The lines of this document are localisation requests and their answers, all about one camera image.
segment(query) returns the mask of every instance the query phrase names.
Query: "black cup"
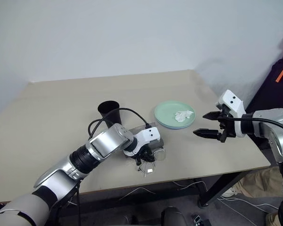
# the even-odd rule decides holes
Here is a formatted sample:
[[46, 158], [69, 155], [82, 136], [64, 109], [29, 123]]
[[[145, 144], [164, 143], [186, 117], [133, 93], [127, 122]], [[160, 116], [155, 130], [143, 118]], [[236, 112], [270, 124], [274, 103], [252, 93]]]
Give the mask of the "black cup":
[[[113, 109], [117, 109], [117, 108], [119, 108], [118, 102], [116, 102], [114, 100], [108, 100], [108, 101], [101, 103], [98, 106], [98, 111], [101, 114], [101, 116], [104, 117], [110, 111], [112, 111]], [[115, 112], [109, 114], [107, 116], [106, 120], [108, 120], [108, 121], [106, 121], [106, 125], [107, 125], [108, 128], [113, 126], [113, 124], [115, 124], [115, 123], [122, 124], [121, 116], [119, 115], [119, 111], [115, 111]]]

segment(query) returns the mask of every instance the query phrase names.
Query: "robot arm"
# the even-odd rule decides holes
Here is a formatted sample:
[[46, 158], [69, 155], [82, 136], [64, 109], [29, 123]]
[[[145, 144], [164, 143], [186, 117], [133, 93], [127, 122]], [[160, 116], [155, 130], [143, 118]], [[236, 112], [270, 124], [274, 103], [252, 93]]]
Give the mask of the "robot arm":
[[[243, 137], [245, 134], [267, 138], [275, 160], [283, 177], [283, 108], [255, 111], [246, 114], [243, 102], [230, 90], [219, 99], [218, 112], [209, 112], [203, 117], [220, 122], [218, 130], [197, 129], [194, 134], [204, 138], [213, 138], [225, 142], [227, 137]], [[283, 202], [279, 208], [279, 219], [283, 225]]]
[[[151, 131], [156, 132], [155, 136], [151, 136]], [[137, 136], [122, 125], [114, 124], [47, 170], [36, 181], [31, 193], [0, 209], [0, 226], [44, 225], [52, 207], [67, 203], [80, 182], [112, 153], [128, 147], [138, 152], [138, 148], [155, 139], [160, 139], [156, 127], [142, 130]]]

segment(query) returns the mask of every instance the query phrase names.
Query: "floor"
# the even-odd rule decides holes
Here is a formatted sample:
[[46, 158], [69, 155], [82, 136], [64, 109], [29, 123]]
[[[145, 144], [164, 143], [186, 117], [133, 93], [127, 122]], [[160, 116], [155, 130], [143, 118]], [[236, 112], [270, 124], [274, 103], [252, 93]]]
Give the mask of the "floor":
[[[272, 165], [275, 165], [271, 150], [263, 150], [263, 154], [270, 160]], [[218, 177], [207, 177], [203, 180], [208, 186], [213, 184]], [[172, 183], [166, 184], [164, 186], [175, 186]], [[112, 197], [114, 195], [125, 195], [132, 191], [132, 188], [122, 189], [118, 192], [105, 192], [102, 194], [104, 197]], [[268, 198], [246, 198], [243, 195], [237, 195], [237, 198], [242, 198], [254, 204], [269, 203], [276, 207], [279, 206], [281, 197], [268, 197]], [[99, 195], [85, 195], [81, 197], [82, 202], [87, 202], [100, 198]], [[108, 226], [108, 225], [127, 225], [127, 219], [130, 222], [132, 216], [136, 216], [140, 224], [155, 225], [160, 218], [160, 214], [166, 207], [173, 206], [177, 207], [185, 216], [186, 221], [191, 224], [192, 216], [199, 214], [203, 219], [209, 219], [213, 226], [264, 226], [266, 213], [242, 202], [242, 201], [223, 201], [225, 204], [234, 208], [248, 219], [250, 219], [254, 224], [250, 223], [248, 220], [240, 216], [238, 213], [234, 212], [220, 201], [215, 201], [208, 207], [203, 209], [197, 206], [197, 196], [190, 195], [185, 197], [167, 199], [157, 202], [150, 202], [135, 206], [126, 206], [121, 208], [108, 209], [98, 212], [92, 212], [87, 214], [82, 214], [82, 226]], [[273, 208], [262, 207], [268, 212], [276, 212]], [[75, 226], [77, 225], [77, 216], [62, 217], [60, 218], [60, 223], [62, 226]]]

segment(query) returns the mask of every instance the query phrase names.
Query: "white wall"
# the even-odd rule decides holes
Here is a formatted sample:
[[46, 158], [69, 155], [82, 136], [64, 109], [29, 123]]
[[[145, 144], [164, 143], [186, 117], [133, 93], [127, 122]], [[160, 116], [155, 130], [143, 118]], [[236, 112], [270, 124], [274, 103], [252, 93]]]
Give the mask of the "white wall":
[[283, 54], [283, 0], [0, 0], [0, 110], [27, 81], [196, 69], [249, 103]]

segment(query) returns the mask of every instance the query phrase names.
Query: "plate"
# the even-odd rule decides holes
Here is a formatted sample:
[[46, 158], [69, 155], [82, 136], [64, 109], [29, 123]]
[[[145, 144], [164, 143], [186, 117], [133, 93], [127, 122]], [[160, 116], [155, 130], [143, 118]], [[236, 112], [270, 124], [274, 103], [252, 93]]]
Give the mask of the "plate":
[[[175, 120], [176, 112], [187, 110], [194, 112], [189, 119], [186, 118], [183, 122], [178, 122]], [[169, 100], [161, 102], [156, 106], [154, 110], [154, 116], [161, 125], [169, 129], [183, 129], [193, 123], [196, 115], [191, 106], [180, 101]]]

